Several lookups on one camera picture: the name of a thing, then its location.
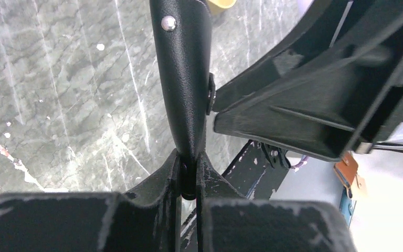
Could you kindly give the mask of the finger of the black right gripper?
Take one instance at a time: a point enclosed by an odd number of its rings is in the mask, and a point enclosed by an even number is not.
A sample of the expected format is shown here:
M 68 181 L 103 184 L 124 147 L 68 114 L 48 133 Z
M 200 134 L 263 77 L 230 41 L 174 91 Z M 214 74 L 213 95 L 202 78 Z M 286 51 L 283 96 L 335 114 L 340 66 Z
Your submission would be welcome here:
M 217 91 L 219 112 L 280 79 L 354 64 L 388 67 L 394 46 L 385 37 L 403 23 L 403 1 L 313 1 L 297 25 L 252 66 Z
M 369 151 L 401 122 L 403 86 L 325 80 L 250 94 L 220 109 L 214 130 L 333 161 Z

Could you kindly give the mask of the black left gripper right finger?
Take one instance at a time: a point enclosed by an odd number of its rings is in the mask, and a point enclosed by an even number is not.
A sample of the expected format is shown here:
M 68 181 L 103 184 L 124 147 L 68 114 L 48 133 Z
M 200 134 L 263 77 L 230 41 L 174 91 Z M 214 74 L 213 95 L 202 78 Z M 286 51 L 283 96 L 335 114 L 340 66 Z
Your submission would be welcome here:
M 249 200 L 199 156 L 199 251 L 355 251 L 348 225 L 328 202 Z

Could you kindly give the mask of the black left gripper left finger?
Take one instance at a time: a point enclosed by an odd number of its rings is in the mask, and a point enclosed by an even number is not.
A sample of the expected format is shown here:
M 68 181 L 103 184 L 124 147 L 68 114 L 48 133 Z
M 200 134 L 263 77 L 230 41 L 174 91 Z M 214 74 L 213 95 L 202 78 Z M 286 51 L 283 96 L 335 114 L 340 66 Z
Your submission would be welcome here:
M 0 251 L 179 251 L 176 152 L 125 193 L 0 195 Z

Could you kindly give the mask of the black leather card holder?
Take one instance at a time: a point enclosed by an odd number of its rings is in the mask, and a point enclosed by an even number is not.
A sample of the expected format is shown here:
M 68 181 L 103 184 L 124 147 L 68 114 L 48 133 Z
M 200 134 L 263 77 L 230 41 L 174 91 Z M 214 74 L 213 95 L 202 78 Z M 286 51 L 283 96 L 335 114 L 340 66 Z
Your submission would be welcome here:
M 211 14 L 206 1 L 150 1 L 165 108 L 181 157 L 181 194 L 196 198 L 197 163 L 206 143 Z

